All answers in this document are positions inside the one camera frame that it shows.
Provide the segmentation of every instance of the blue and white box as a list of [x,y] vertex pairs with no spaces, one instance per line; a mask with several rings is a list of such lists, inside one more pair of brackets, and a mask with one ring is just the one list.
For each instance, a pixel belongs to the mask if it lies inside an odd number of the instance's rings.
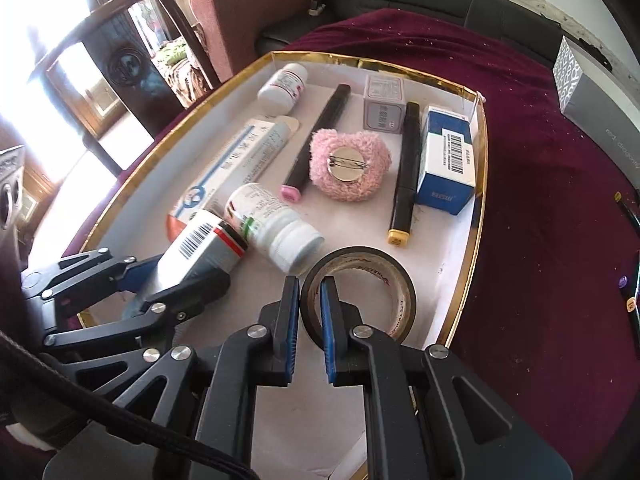
[[422,158],[415,203],[457,215],[476,188],[469,121],[430,106],[422,130]]

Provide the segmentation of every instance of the bottle label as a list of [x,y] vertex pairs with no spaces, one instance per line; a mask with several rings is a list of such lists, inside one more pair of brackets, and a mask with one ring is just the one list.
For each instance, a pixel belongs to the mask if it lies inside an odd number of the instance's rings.
[[269,83],[269,86],[282,88],[295,102],[305,89],[305,82],[295,72],[280,70],[275,74],[275,79]]
[[240,233],[244,240],[252,243],[268,220],[285,209],[290,208],[260,184],[247,184],[235,192],[227,202],[225,221]]

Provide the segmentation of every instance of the barcode label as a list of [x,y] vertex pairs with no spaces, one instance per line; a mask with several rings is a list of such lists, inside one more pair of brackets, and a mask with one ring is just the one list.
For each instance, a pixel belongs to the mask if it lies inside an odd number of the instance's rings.
[[199,225],[191,231],[180,244],[180,254],[187,260],[193,256],[193,253],[200,247],[210,232],[213,231],[213,225],[208,222]]
[[449,132],[449,169],[463,174],[462,168],[462,136]]

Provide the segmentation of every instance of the tray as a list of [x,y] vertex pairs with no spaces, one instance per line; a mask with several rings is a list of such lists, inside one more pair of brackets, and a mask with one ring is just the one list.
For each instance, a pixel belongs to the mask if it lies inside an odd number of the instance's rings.
[[[401,66],[317,52],[272,52],[230,79],[170,132],[124,183],[90,232],[84,250],[106,246],[115,255],[139,259],[161,253],[168,245],[166,213],[191,181],[247,119],[259,115],[255,97],[260,87],[288,62],[308,70],[305,93],[291,115],[300,128],[259,179],[277,193],[325,102],[340,83],[352,96],[337,130],[362,129],[362,93],[367,73],[388,72],[405,78],[409,100],[439,105],[471,119],[476,162],[476,193],[457,216],[416,206],[412,236],[405,248],[386,243],[398,168],[401,136],[381,134],[392,155],[392,167],[380,190],[367,202],[335,202],[311,184],[294,205],[303,219],[326,238],[318,259],[338,248],[378,248],[398,260],[411,276],[417,295],[414,326],[404,344],[424,348],[453,338],[471,283],[480,242],[487,178],[487,133],[482,101],[476,92],[436,76]],[[179,335],[196,350],[220,344],[257,319],[260,308],[276,301],[283,274],[255,251],[247,253],[232,273],[226,297]],[[389,296],[380,280],[356,270],[338,274],[340,298],[360,307],[364,321],[388,326]],[[86,322],[119,319],[124,294],[90,309]],[[334,480],[362,471],[366,459],[364,410],[359,387],[334,388],[327,383],[324,355],[300,324],[296,371],[289,388],[259,388],[256,403],[252,467],[264,480]]]

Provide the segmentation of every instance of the yellow marker cap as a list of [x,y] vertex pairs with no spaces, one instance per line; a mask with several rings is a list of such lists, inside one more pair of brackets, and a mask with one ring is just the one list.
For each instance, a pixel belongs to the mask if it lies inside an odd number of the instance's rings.
[[386,243],[395,245],[397,247],[404,247],[409,241],[409,233],[406,231],[399,231],[398,229],[389,229],[386,235]]

